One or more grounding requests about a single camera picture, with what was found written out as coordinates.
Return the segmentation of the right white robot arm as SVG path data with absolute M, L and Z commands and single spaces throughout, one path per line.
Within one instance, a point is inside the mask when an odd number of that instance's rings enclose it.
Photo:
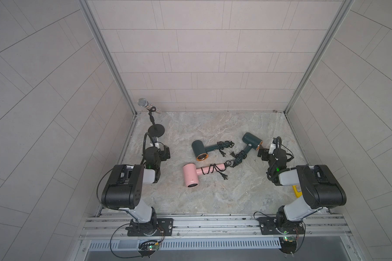
M 323 208 L 343 206 L 347 202 L 344 189 L 326 165 L 287 167 L 289 154 L 282 149 L 273 151 L 261 147 L 258 157 L 269 163 L 267 178 L 276 186 L 300 186 L 302 196 L 281 206 L 271 222 L 281 234 L 299 230 L 303 219 Z

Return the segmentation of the green hair dryer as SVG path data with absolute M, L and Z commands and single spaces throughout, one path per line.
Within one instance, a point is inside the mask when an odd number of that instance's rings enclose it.
M 231 167 L 236 167 L 242 163 L 244 159 L 247 158 L 248 153 L 251 150 L 258 150 L 262 145 L 262 139 L 258 138 L 257 136 L 247 132 L 244 134 L 242 141 L 246 144 L 246 147 L 237 154 L 234 154 L 233 157 L 235 158 L 233 161 L 233 165 Z
M 223 157 L 226 156 L 226 153 L 223 151 L 226 148 L 232 148 L 234 146 L 234 142 L 232 141 L 219 141 L 211 146 L 204 146 L 201 140 L 195 140 L 192 144 L 192 150 L 196 157 L 197 161 L 204 161 L 209 157 L 209 152 L 219 151 Z

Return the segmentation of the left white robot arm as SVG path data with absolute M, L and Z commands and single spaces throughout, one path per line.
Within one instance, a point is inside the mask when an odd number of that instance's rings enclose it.
M 169 147 L 163 145 L 144 150 L 141 164 L 115 165 L 106 175 L 107 182 L 96 196 L 107 209 L 123 211 L 132 219 L 125 227 L 129 237 L 171 236 L 173 219 L 159 219 L 153 207 L 142 199 L 143 185 L 155 184 L 161 176 L 161 163 L 171 157 Z

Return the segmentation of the pink hair dryer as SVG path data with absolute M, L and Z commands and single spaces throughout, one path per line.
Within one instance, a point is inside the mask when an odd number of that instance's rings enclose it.
M 183 166 L 182 170 L 185 186 L 188 188 L 196 187 L 199 184 L 199 176 L 214 172 L 220 173 L 224 179 L 228 179 L 228 176 L 223 173 L 226 170 L 225 164 L 211 164 L 206 167 L 197 168 L 195 164 L 189 163 Z

